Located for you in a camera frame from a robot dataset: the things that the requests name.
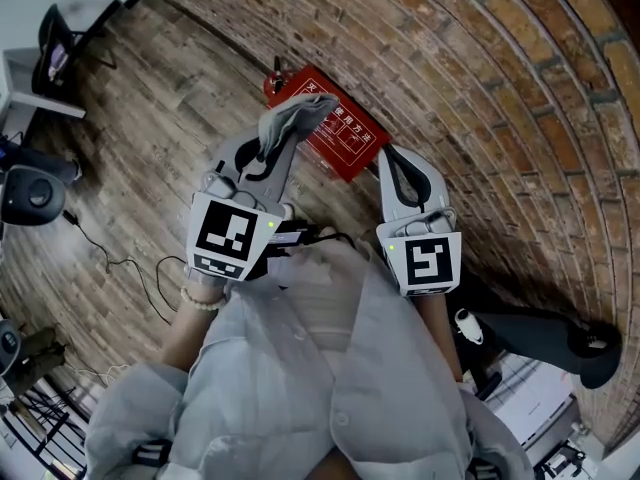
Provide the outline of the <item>white desk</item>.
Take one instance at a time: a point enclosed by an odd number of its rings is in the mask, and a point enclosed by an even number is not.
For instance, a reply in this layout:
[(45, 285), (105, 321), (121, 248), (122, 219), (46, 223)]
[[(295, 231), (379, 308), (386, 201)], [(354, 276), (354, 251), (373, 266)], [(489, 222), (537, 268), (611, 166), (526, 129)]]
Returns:
[(32, 91), (37, 58), (37, 48), (0, 49), (0, 124), (8, 118), (12, 104), (84, 118), (86, 111), (83, 108)]

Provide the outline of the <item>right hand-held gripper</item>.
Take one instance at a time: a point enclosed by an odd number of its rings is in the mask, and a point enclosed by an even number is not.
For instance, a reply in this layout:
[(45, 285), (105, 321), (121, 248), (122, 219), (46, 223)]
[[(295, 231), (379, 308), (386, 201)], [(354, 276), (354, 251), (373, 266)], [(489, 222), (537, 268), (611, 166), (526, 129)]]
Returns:
[[(396, 145), (380, 150), (378, 167), (387, 223), (376, 234), (400, 294), (452, 291), (460, 282), (462, 234), (455, 230), (454, 209), (446, 207), (444, 177), (424, 157)], [(431, 209), (438, 210), (423, 213)]]

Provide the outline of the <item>red fire extinguisher box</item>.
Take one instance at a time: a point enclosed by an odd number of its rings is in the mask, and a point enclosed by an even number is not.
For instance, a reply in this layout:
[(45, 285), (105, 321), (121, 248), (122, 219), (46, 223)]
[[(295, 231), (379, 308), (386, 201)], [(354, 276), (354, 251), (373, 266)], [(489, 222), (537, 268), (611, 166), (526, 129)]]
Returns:
[(267, 99), (267, 106), (299, 94), (336, 95), (338, 107), (299, 145), (299, 152), (329, 178), (350, 182), (375, 160), (391, 135), (321, 70), (306, 65), (296, 71), (277, 95)]

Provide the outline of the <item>person's left hand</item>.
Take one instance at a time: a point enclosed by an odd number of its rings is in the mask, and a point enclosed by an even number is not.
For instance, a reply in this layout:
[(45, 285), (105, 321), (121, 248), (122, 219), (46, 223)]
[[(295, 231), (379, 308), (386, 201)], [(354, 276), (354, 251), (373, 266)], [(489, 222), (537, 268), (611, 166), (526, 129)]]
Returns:
[(210, 273), (203, 272), (196, 268), (185, 266), (185, 288), (190, 295), (212, 290), (223, 290), (228, 279)]

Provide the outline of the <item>white cylindrical device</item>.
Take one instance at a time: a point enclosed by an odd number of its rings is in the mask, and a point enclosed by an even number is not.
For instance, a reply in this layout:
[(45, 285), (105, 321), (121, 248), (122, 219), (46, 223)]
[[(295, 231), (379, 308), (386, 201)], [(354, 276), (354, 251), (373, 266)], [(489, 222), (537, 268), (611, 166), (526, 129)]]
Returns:
[(468, 310), (461, 308), (454, 317), (459, 332), (471, 343), (482, 345), (484, 334), (477, 318)]

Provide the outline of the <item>person's right forearm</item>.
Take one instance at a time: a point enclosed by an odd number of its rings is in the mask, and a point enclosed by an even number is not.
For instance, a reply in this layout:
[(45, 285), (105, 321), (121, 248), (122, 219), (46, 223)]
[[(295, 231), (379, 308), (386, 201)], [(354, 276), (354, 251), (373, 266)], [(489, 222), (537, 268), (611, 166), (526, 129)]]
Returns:
[(414, 299), (414, 304), (445, 358), (455, 381), (461, 383), (463, 371), (455, 347), (445, 296), (443, 294), (420, 296)]

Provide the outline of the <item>white gridded storage box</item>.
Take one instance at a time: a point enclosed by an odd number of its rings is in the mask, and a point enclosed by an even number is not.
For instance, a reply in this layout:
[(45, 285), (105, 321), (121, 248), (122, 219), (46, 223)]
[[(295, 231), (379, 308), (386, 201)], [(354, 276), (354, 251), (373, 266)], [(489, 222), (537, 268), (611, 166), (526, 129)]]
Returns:
[(502, 380), (485, 403), (524, 445), (573, 393), (572, 375), (510, 353), (497, 366)]

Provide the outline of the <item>black battery pack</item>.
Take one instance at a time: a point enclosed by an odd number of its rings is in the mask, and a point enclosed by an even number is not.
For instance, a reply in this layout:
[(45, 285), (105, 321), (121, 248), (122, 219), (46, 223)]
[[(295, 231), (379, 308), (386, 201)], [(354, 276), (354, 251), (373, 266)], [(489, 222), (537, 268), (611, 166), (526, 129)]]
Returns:
[(266, 250), (275, 252), (278, 249), (310, 245), (320, 232), (317, 224), (305, 220), (282, 221), (275, 234), (270, 238)]

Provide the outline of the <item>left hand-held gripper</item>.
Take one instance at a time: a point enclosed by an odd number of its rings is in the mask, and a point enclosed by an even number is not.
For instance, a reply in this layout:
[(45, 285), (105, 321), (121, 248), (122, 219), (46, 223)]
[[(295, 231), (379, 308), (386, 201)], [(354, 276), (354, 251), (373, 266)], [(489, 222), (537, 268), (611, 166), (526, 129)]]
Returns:
[(247, 278), (286, 221), (280, 199), (297, 144), (298, 135), (289, 134), (264, 160), (257, 134), (240, 134), (221, 144), (215, 169), (206, 171), (193, 196), (190, 267), (235, 281)]

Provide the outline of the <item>black metal rack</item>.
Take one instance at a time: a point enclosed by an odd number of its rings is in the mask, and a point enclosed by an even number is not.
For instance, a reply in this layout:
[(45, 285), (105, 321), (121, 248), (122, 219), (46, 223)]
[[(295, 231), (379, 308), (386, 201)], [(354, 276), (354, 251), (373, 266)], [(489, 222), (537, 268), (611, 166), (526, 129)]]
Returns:
[(86, 428), (70, 393), (42, 380), (0, 406), (2, 464), (13, 478), (86, 480)]

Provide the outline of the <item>person's white shirt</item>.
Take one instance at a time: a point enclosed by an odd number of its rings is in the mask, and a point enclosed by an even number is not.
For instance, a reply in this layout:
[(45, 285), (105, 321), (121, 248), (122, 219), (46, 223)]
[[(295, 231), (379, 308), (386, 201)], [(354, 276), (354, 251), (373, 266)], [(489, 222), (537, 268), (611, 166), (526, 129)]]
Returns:
[[(222, 291), (188, 372), (157, 357), (102, 395), (89, 480), (465, 480), (474, 457), (534, 480), (369, 247), (299, 248)], [(157, 439), (168, 462), (134, 464)]]

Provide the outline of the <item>person's left forearm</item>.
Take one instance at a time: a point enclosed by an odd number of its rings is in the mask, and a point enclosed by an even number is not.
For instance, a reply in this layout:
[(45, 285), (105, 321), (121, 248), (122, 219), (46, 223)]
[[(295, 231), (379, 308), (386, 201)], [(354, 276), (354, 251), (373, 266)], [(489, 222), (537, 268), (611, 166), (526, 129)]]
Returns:
[(184, 298), (163, 340), (157, 361), (160, 364), (188, 372), (203, 346), (206, 334), (217, 313), (201, 306), (212, 306), (223, 299), (223, 291), (212, 290)]

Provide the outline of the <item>black office chair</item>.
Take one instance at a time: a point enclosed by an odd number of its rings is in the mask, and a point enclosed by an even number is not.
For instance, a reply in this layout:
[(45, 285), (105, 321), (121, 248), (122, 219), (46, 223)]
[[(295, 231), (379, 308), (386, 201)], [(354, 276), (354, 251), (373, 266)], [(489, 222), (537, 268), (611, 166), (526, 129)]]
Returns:
[(475, 382), (476, 397), (486, 400), (502, 380), (490, 374), (490, 360), (509, 352), (551, 364), (579, 377), (587, 389), (605, 385), (616, 372), (622, 354), (619, 331), (604, 322), (578, 323), (555, 312), (528, 314), (522, 308), (491, 313), (470, 311), (484, 334), (482, 345), (461, 336), (456, 341), (462, 370)]

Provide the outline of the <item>black lab equipment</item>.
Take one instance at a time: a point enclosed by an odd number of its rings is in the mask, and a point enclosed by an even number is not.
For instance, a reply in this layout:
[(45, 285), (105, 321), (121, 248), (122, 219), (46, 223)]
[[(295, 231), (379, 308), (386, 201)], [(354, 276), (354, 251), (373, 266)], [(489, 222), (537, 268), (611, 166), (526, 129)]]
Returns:
[(534, 467), (534, 480), (596, 480), (599, 466), (583, 450), (590, 430), (574, 422), (571, 433)]

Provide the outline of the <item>black mesh chair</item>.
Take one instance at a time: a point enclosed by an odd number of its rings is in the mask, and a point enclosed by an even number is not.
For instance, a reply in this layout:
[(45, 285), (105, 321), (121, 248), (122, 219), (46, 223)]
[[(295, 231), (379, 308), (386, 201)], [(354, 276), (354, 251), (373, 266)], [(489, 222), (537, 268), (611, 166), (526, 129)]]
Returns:
[(58, 4), (51, 5), (38, 30), (39, 57), (31, 78), (32, 92), (50, 98), (59, 96), (75, 62), (83, 55), (115, 70), (112, 51), (108, 61), (90, 54), (87, 48), (93, 39), (105, 37), (103, 26), (118, 7), (118, 2), (113, 1), (87, 30), (80, 31), (70, 28)]

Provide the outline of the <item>grey cloth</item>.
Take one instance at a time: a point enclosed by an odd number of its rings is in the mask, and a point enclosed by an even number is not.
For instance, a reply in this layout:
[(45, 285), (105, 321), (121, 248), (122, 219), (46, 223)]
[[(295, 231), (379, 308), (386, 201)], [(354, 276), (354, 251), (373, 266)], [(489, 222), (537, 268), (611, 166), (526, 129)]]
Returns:
[(265, 161), (292, 134), (313, 132), (338, 105), (336, 95), (309, 93), (291, 97), (268, 110), (258, 122), (258, 160)]

